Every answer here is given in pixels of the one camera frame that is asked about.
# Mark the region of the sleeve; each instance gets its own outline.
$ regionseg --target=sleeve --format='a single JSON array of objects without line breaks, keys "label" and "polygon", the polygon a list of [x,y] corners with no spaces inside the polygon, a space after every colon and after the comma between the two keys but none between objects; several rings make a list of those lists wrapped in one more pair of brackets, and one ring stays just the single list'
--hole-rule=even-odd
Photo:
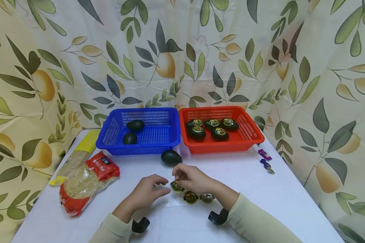
[{"label": "sleeve", "polygon": [[302,243],[285,225],[262,208],[239,194],[227,221],[251,243]]},{"label": "sleeve", "polygon": [[132,233],[132,222],[131,219],[128,223],[124,223],[109,214],[88,243],[128,243]]}]

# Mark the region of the hand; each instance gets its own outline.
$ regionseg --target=hand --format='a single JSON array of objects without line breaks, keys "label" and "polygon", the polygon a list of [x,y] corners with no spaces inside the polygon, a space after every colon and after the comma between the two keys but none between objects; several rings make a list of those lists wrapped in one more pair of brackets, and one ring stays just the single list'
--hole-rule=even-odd
[{"label": "hand", "polygon": [[204,174],[196,166],[178,164],[173,168],[172,176],[180,180],[177,184],[198,194],[213,193],[218,181]]},{"label": "hand", "polygon": [[155,188],[155,184],[165,185],[168,182],[157,174],[142,178],[131,194],[114,210],[113,215],[128,223],[136,210],[149,207],[156,199],[169,194],[169,188]]}]

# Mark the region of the floral backdrop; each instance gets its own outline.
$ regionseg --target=floral backdrop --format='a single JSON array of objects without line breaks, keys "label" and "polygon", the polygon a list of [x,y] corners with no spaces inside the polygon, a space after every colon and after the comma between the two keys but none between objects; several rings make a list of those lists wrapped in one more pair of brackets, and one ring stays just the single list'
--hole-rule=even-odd
[{"label": "floral backdrop", "polygon": [[365,242],[365,0],[0,0],[0,243],[111,110],[224,105]]}]

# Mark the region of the plastic wrap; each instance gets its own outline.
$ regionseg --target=plastic wrap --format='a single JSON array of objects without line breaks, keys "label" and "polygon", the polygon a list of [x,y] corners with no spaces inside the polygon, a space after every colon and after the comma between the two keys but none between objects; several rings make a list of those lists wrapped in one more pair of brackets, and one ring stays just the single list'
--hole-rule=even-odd
[{"label": "plastic wrap", "polygon": [[96,148],[95,143],[99,133],[100,130],[91,130],[88,132],[85,138],[83,138],[72,154],[70,154],[63,166],[59,169],[55,178],[49,182],[50,186],[60,186],[71,171],[84,164]]},{"label": "plastic wrap", "polygon": [[84,208],[120,175],[119,167],[99,152],[69,173],[59,189],[68,215],[80,215]]}]

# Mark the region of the blue basket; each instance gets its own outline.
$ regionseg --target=blue basket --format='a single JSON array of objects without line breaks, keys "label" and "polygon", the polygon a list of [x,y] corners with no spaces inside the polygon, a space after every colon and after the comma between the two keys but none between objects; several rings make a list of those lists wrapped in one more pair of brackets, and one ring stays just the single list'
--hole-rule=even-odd
[{"label": "blue basket", "polygon": [[[131,132],[132,120],[145,123],[137,134],[137,143],[123,145],[123,136]],[[112,155],[162,154],[180,143],[180,121],[175,108],[127,108],[111,111],[96,141],[99,149]]]}]

